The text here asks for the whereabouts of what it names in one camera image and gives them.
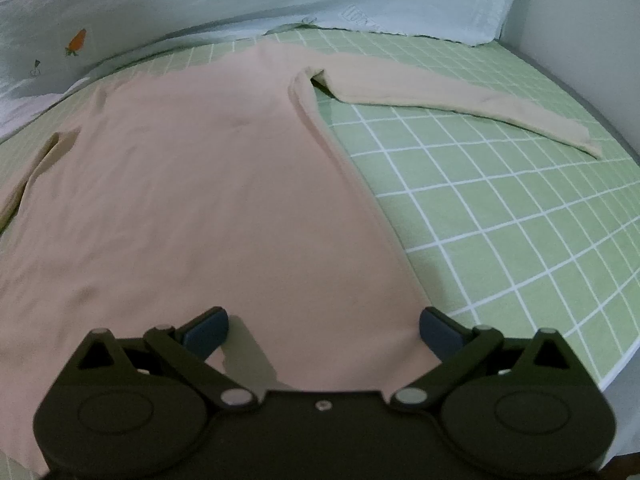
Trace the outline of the beige long-sleeve shirt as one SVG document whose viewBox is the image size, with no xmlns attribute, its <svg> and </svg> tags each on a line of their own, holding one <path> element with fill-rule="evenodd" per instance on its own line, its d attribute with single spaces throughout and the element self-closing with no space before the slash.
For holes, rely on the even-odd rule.
<svg viewBox="0 0 640 480">
<path fill-rule="evenodd" d="M 44 395 L 95 327 L 123 337 L 219 304 L 260 388 L 391 393 L 437 365 L 425 292 L 321 117 L 345 103 L 488 117 L 600 156 L 531 102 L 348 53 L 262 41 L 97 88 L 1 190 L 1 448 L 35 471 Z"/>
</svg>

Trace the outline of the light blue carrot-print pillow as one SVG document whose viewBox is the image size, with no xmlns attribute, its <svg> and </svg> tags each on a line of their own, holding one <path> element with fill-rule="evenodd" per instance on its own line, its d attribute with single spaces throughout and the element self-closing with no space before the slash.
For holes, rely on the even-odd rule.
<svg viewBox="0 0 640 480">
<path fill-rule="evenodd" d="M 1 0 L 1 134 L 140 58 L 298 26 L 427 36 L 500 35 L 513 0 Z"/>
</svg>

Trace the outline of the white bed frame edge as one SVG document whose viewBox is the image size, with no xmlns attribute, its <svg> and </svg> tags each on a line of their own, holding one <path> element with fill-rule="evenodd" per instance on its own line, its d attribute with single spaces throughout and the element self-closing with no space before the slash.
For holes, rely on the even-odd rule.
<svg viewBox="0 0 640 480">
<path fill-rule="evenodd" d="M 639 0 L 514 0 L 500 41 L 639 156 Z"/>
</svg>

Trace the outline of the green grid bed sheet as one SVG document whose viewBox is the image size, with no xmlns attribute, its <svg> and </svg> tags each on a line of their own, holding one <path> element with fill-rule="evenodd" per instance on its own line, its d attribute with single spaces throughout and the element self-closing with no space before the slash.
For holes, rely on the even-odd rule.
<svg viewBox="0 0 640 480">
<path fill-rule="evenodd" d="M 495 42 L 316 28 L 276 40 L 432 70 L 589 130 L 601 158 L 485 118 L 317 96 L 436 307 L 514 337 L 554 327 L 609 385 L 639 349 L 639 168 L 594 115 Z"/>
</svg>

